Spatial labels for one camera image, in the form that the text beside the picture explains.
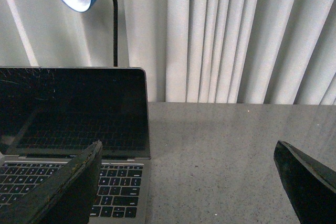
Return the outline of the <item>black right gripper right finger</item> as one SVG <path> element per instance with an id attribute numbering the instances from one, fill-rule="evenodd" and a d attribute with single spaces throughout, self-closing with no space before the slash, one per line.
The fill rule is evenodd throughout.
<path id="1" fill-rule="evenodd" d="M 300 223 L 335 223 L 335 171 L 284 141 L 274 162 Z"/>

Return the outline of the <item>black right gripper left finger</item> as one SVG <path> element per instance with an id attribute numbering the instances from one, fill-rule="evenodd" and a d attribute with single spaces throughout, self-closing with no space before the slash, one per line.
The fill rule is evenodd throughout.
<path id="1" fill-rule="evenodd" d="M 15 203 L 1 223 L 88 223 L 98 191 L 102 143 L 94 142 Z"/>

